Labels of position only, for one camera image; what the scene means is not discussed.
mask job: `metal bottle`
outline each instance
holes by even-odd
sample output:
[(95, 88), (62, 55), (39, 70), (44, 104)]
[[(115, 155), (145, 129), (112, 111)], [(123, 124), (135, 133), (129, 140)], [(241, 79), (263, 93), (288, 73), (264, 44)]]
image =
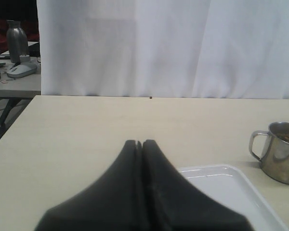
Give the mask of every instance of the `metal bottle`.
[(7, 20), (9, 29), (7, 32), (8, 48), (12, 63), (20, 62), (20, 55), (29, 55), (29, 47), (26, 33), (19, 21)]

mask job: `computer mouse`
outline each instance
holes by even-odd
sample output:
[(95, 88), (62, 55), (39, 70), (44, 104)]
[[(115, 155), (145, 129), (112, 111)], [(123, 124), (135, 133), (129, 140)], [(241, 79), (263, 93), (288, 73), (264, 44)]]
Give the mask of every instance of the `computer mouse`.
[(38, 66), (31, 62), (21, 63), (18, 66), (12, 67), (6, 72), (6, 74), (11, 78), (22, 78), (37, 71)]

